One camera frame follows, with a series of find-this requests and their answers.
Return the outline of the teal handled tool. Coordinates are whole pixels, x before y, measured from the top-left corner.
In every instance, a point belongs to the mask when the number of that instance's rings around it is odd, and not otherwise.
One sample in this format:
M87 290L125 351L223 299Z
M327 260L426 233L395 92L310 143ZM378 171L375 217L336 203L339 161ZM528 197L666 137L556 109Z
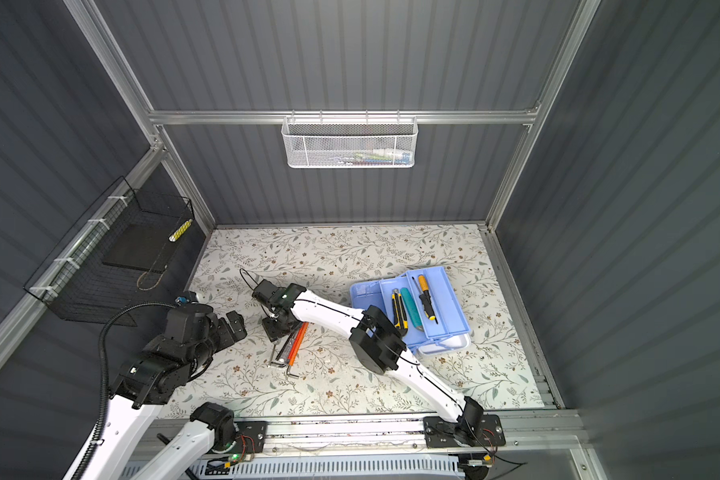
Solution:
M403 304L405 306L409 321L413 324L414 328L418 331L423 332L423 324L415 304L413 295L410 293L408 288L401 289L401 296Z

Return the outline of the yellow black utility knife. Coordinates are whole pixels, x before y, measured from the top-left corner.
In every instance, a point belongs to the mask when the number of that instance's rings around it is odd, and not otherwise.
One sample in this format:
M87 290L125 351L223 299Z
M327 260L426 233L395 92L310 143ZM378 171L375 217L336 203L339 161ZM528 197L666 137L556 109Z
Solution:
M392 307L394 326L402 337L408 333L408 320L402 296L398 289L392 292Z

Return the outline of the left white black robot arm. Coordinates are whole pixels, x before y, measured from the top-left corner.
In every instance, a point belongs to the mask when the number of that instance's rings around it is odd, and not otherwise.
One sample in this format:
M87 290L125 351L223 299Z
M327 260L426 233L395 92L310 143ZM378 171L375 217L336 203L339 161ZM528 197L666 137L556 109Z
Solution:
M193 293L187 293L176 304L163 306L167 311L164 331L112 375L107 352L110 330L120 318L147 306L138 303L118 311L99 333L97 418L65 474L68 479L119 478L174 392L202 376L215 354L247 336L245 321L238 312L218 315L211 306L198 302ZM229 450L237 436L233 412L207 402L191 414L180 434L139 474L176 479L202 454Z

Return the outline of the black yellow screwdriver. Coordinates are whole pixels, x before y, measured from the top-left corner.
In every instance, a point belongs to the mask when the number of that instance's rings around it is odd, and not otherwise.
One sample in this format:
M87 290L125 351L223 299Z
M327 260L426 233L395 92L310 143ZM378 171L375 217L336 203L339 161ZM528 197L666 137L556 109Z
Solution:
M418 287L419 300L422 303L426 317L435 324L438 324L439 320L435 312L433 297L431 295L427 278L424 275L418 275L415 277L414 281Z

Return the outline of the large black hex key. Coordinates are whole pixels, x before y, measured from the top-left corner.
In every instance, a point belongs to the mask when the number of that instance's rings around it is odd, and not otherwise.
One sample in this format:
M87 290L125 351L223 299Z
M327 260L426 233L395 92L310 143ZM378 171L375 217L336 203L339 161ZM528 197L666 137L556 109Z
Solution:
M281 346L275 345L272 350L269 365L278 368L285 367L288 363L291 345L292 341L288 339L286 339Z

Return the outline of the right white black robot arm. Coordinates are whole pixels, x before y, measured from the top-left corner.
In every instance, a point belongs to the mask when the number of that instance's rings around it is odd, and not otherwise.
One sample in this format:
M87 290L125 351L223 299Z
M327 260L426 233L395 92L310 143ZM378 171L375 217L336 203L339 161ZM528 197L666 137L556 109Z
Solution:
M459 444L483 444L480 423L485 409L423 365L382 310L342 306L295 283L280 287L263 279L246 285L265 311L262 324L271 340L307 323L332 331L348 340L367 370L398 380L426 400Z

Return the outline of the orange handled tool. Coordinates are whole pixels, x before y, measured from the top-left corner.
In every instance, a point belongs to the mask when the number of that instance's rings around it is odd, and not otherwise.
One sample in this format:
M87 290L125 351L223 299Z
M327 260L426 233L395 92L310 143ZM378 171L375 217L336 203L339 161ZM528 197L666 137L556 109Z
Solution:
M291 367L293 366L294 362L295 362L296 356L297 356L297 354L298 354L299 348L300 348L300 346L301 346L301 343L302 343L302 341L303 341L303 338L304 338L304 336L305 336L305 334L306 334L307 329L308 329L308 324L307 324L307 323L303 323L303 324L300 326L300 329L299 329L299 331L298 331L298 333L297 333L297 335L296 335L296 338L295 338L295 340L294 340L294 343L293 343L293 345L292 345L292 348L291 348L291 350L290 350L290 352L289 352L289 356L288 356L288 368L291 368Z

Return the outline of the small silver hex key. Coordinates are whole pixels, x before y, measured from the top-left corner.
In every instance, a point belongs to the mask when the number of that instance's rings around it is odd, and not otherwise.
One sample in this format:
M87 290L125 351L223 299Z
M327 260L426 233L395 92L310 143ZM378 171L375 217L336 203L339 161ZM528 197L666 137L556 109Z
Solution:
M290 364L286 368L286 375L292 379L299 379L300 376L293 370L293 365Z

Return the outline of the white blue tool box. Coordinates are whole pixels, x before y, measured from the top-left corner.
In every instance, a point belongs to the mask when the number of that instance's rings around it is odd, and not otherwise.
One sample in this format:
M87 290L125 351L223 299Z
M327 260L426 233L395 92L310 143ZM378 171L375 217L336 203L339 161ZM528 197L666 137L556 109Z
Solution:
M403 340L415 354L446 354L471 344L471 327L442 266L356 283L350 300L355 308L376 306L394 324L406 324Z

